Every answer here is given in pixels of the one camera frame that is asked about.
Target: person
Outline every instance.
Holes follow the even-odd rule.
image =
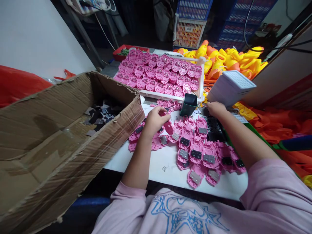
[[[227,131],[248,172],[240,200],[245,210],[210,204],[162,188],[145,197],[154,134],[170,119],[162,107],[148,114],[135,152],[99,215],[93,234],[312,233],[312,192],[275,152],[238,121],[225,106],[207,103]]]

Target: pink sweatshirt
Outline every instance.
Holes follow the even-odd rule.
[[[163,188],[155,196],[119,183],[93,234],[312,233],[312,192],[278,159],[263,159],[248,172],[245,211],[195,201]]]

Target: white plastic tray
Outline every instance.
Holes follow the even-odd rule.
[[[203,96],[204,92],[204,79],[205,79],[205,74],[204,74],[204,64],[206,62],[206,59],[204,57],[200,57],[199,59],[194,59],[194,58],[184,58],[184,57],[174,57],[174,56],[168,56],[174,59],[180,59],[180,60],[185,60],[185,61],[197,61],[196,65],[201,66],[201,77],[198,79],[199,82],[199,87],[198,90],[195,92],[192,92],[192,94],[197,96],[197,104],[200,104],[202,101],[204,101],[205,97]],[[177,100],[179,102],[183,102],[184,97],[177,97],[173,95],[168,95],[168,94],[163,94],[163,93],[157,93],[154,91],[147,91],[145,89],[138,90],[140,94],[144,97],[151,97],[151,98],[156,98],[156,99],[161,99],[161,100],[167,100],[169,101],[170,99]]]

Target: cardboard box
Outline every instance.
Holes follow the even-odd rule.
[[[95,100],[125,108],[92,137],[81,123]],[[0,230],[31,233],[60,217],[145,115],[137,91],[80,74],[0,110]]]

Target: pink sleeve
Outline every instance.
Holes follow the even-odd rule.
[[[97,218],[95,233],[132,233],[146,212],[146,190],[119,182],[110,196],[111,204]]]
[[[263,159],[248,172],[246,210],[271,214],[306,233],[312,230],[312,191],[280,159]]]

